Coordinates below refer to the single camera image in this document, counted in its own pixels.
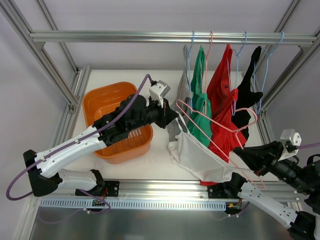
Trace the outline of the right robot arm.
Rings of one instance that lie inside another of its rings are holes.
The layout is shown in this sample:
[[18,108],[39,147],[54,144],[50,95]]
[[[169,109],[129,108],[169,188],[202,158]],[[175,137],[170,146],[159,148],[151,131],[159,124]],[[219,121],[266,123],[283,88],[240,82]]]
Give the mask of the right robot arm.
[[260,177],[266,173],[275,175],[279,180],[294,188],[298,193],[307,196],[305,203],[313,213],[297,211],[263,193],[238,173],[233,173],[231,180],[223,183],[223,193],[228,198],[238,197],[252,203],[277,220],[294,240],[318,240],[320,238],[320,162],[314,161],[318,154],[307,159],[304,167],[289,158],[282,159],[285,152],[290,157],[300,149],[318,147],[312,143],[298,145],[286,141],[273,141],[269,144],[254,147],[236,147],[234,152]]

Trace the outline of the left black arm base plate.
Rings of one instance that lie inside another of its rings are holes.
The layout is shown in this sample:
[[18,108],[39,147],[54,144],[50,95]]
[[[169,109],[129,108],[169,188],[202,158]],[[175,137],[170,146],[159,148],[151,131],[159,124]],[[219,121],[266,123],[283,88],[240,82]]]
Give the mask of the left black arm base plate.
[[95,196],[95,197],[118,197],[120,182],[115,180],[104,180],[98,182],[91,189],[84,188],[84,193],[80,189],[75,190],[76,196]]

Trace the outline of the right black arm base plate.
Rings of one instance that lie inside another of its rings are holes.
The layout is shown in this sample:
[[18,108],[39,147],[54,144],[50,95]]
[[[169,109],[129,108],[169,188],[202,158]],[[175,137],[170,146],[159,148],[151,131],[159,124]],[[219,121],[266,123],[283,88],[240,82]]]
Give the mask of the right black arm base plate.
[[241,187],[248,181],[245,179],[234,179],[207,187],[209,199],[238,199]]

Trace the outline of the white tank top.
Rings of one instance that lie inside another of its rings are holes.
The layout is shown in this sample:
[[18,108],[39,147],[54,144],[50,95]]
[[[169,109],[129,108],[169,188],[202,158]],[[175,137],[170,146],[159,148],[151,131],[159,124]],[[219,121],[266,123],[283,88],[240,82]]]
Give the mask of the white tank top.
[[174,122],[179,133],[167,146],[171,162],[191,173],[207,186],[230,181],[233,173],[238,172],[237,168],[230,166],[197,140],[186,128],[186,123],[181,116]]

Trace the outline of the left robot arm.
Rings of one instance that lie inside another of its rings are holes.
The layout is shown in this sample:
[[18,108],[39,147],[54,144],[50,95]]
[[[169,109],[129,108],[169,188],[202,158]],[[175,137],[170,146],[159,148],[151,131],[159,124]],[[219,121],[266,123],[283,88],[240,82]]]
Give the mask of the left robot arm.
[[73,171],[65,167],[128,138],[133,130],[151,124],[164,129],[177,117],[178,113],[170,108],[167,99],[159,103],[138,94],[130,95],[77,137],[43,152],[27,150],[23,153],[32,194],[43,197],[58,189],[72,189],[77,196],[89,193],[100,197],[106,184],[99,170]]

